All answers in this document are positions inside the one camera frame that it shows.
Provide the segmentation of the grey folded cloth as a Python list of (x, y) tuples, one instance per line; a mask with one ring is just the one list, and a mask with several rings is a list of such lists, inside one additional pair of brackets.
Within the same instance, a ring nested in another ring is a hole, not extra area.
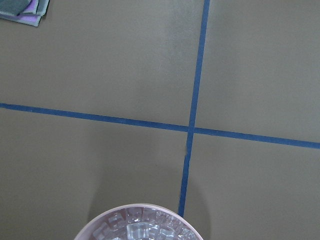
[(0, 18), (38, 27), (47, 13), (49, 0), (1, 0)]

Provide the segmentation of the pink bowl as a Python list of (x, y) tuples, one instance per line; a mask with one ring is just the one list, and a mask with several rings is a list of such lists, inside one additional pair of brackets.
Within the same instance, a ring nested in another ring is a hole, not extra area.
[(107, 210), (103, 213), (101, 213), (100, 215), (98, 215), (97, 217), (95, 217), (94, 219), (92, 219), (89, 223), (87, 223), (82, 230), (77, 234), (77, 236), (75, 237), (76, 240), (90, 240), (90, 236), (91, 233), (93, 233), (93, 230), (98, 227), (98, 224), (102, 223), (103, 217), (105, 217), (107, 214), (110, 214), (114, 211), (118, 211), (124, 208), (131, 208), (131, 207), (150, 207), (150, 208), (155, 208), (157, 210), (161, 210), (161, 211), (165, 211), (166, 213), (172, 214), (175, 217), (177, 217), (179, 220), (181, 220), (183, 223), (185, 223), (189, 228), (191, 228), (191, 230), (194, 231), (194, 233), (196, 233), (198, 239), (197, 240), (202, 240), (203, 237), (195, 230), (194, 227), (192, 227), (184, 218), (182, 218), (181, 216), (179, 216), (178, 214), (176, 214), (175, 212), (158, 206), (158, 205), (154, 205), (154, 204), (148, 204), (148, 203), (134, 203), (134, 204), (127, 204), (127, 205), (122, 205), (122, 206), (118, 206), (115, 207), (113, 209)]

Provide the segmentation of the clear ice cubes pile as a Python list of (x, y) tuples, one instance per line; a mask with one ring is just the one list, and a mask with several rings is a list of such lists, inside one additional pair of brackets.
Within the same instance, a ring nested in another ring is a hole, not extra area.
[(128, 207), (107, 214), (91, 240), (197, 240), (176, 216), (153, 207)]

